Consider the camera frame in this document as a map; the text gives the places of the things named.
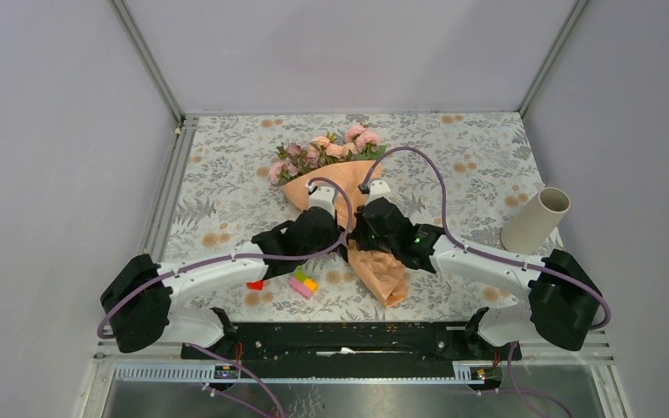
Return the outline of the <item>peach paper flower bouquet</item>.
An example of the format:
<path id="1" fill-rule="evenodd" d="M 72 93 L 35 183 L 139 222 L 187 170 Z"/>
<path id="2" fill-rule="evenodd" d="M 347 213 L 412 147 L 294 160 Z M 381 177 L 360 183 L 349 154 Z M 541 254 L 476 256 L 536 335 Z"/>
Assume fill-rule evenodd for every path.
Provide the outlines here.
<path id="1" fill-rule="evenodd" d="M 295 207 L 307 207 L 305 184 L 315 177 L 334 181 L 345 196 L 335 200 L 339 226 L 349 221 L 355 227 L 355 209 L 365 204 L 358 190 L 373 161 L 386 151 L 380 136 L 365 125 L 349 127 L 343 137 L 329 132 L 312 138 L 307 145 L 296 143 L 276 147 L 278 162 L 269 170 L 273 185 L 281 188 Z M 362 250 L 353 238 L 344 246 L 348 263 L 366 288 L 386 308 L 404 301 L 408 294 L 406 267 L 394 256 L 376 250 Z"/>

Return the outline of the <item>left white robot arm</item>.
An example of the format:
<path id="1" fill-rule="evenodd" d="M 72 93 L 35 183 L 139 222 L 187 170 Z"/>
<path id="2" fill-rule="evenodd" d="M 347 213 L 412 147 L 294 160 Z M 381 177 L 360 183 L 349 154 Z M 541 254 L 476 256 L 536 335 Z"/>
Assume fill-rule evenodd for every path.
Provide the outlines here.
<path id="1" fill-rule="evenodd" d="M 215 311 L 193 310 L 187 302 L 225 287 L 287 276 L 305 261 L 333 252 L 345 236 L 334 214 L 313 207 L 207 259 L 160 264 L 147 253 L 137 255 L 99 298 L 105 316 L 97 336 L 114 340 L 125 354 L 177 342 L 226 357 L 236 338 L 225 328 L 226 320 Z"/>

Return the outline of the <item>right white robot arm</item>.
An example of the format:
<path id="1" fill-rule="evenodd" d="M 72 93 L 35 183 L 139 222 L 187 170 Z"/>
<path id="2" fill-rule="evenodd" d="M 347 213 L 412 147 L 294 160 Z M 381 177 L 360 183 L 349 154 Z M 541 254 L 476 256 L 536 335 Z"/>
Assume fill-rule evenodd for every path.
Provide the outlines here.
<path id="1" fill-rule="evenodd" d="M 569 253 L 542 258 L 456 244 L 442 227 L 412 223 L 385 198 L 355 210 L 348 237 L 359 250 L 390 254 L 409 269 L 459 275 L 516 297 L 512 306 L 481 307 L 471 316 L 456 343 L 470 358 L 506 359 L 511 343 L 538 339 L 576 352 L 601 306 L 598 288 Z"/>

